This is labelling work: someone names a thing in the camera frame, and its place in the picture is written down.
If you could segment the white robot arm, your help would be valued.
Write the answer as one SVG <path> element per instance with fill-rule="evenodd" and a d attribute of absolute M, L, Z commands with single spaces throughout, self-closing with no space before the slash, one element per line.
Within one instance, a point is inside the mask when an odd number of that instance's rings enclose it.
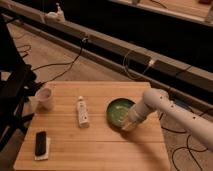
<path fill-rule="evenodd" d="M 176 105 L 169 99 L 168 93 L 162 89 L 145 89 L 142 99 L 128 110 L 122 123 L 122 129 L 124 131 L 135 129 L 154 111 L 161 111 L 172 117 L 188 133 L 213 152 L 213 122 Z"/>

